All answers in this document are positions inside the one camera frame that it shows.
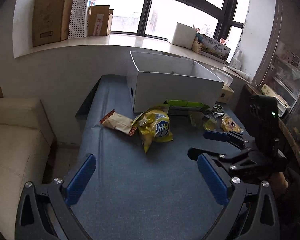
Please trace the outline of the left hand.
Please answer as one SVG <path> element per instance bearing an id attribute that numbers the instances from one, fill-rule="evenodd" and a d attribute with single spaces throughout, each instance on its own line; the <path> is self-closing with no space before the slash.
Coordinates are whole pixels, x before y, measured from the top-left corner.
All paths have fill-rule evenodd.
<path id="1" fill-rule="evenodd" d="M 268 179 L 273 194 L 280 195 L 283 194 L 288 188 L 288 181 L 286 181 L 285 175 L 283 172 L 278 172 L 273 174 Z"/>

